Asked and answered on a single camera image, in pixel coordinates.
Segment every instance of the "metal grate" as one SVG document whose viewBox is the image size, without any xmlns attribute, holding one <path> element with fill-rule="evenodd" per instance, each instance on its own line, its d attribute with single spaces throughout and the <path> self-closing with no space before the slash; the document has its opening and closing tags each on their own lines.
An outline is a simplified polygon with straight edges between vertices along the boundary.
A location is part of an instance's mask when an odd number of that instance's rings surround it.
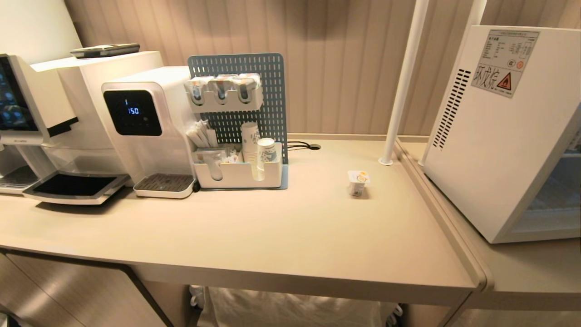
<svg viewBox="0 0 581 327">
<path fill-rule="evenodd" d="M 257 122 L 261 137 L 282 143 L 282 163 L 288 164 L 286 150 L 285 69 L 281 54 L 191 56 L 192 77 L 218 74 L 258 73 L 263 85 L 264 104 L 259 111 L 203 113 L 216 130 L 218 143 L 241 143 L 240 126 Z"/>
<path fill-rule="evenodd" d="M 181 192 L 193 182 L 192 175 L 154 174 L 135 185 L 136 190 Z"/>
<path fill-rule="evenodd" d="M 0 178 L 0 188 L 24 190 L 34 184 L 38 178 L 29 166 L 20 167 Z"/>
<path fill-rule="evenodd" d="M 471 72 L 459 69 L 454 79 L 454 84 L 452 84 L 452 91 L 446 101 L 446 107 L 444 109 L 444 115 L 440 120 L 440 125 L 437 128 L 436 136 L 432 145 L 434 147 L 440 147 L 444 149 L 446 139 L 450 134 L 450 129 L 452 128 L 452 123 L 458 114 L 458 109 L 460 108 L 460 102 L 464 92 L 466 92 L 466 85 L 468 84 L 468 79 L 470 78 Z"/>
</svg>

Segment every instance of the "printed label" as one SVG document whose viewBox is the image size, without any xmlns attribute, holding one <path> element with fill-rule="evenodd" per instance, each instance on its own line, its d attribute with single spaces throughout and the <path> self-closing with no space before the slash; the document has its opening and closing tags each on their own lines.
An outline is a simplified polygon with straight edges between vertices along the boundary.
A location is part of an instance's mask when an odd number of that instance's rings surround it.
<svg viewBox="0 0 581 327">
<path fill-rule="evenodd" d="M 539 32 L 491 30 L 472 86 L 512 98 Z"/>
</svg>

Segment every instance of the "red warning triangle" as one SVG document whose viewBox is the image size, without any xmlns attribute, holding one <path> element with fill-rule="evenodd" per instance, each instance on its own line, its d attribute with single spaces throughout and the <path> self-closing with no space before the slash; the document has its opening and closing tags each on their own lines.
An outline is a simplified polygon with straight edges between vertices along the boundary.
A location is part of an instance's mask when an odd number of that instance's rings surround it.
<svg viewBox="0 0 581 327">
<path fill-rule="evenodd" d="M 503 88 L 503 89 L 508 90 L 508 91 L 511 90 L 510 72 L 506 76 L 504 76 L 504 78 L 500 81 L 500 83 L 498 85 L 496 85 L 496 87 L 500 87 L 500 88 Z"/>
</svg>

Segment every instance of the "cabinet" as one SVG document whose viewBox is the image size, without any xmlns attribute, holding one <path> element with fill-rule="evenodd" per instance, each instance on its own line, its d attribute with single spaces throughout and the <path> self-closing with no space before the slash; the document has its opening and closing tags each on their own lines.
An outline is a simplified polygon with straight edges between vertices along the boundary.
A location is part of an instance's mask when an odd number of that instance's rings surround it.
<svg viewBox="0 0 581 327">
<path fill-rule="evenodd" d="M 0 304 L 35 327 L 172 326 L 124 265 L 20 252 L 1 260 Z"/>
<path fill-rule="evenodd" d="M 0 308 L 35 327 L 83 327 L 1 253 Z"/>
</svg>

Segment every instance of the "wall panel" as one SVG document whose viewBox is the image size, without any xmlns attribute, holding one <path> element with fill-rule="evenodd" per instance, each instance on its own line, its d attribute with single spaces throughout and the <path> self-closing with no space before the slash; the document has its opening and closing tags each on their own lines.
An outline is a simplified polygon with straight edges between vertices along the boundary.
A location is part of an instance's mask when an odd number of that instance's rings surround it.
<svg viewBox="0 0 581 327">
<path fill-rule="evenodd" d="M 279 52 L 289 131 L 384 134 L 412 0 L 65 0 L 85 46 L 138 42 L 166 65 Z M 430 133 L 470 0 L 431 0 L 400 134 Z M 580 27 L 581 0 L 489 0 L 483 24 Z"/>
</svg>

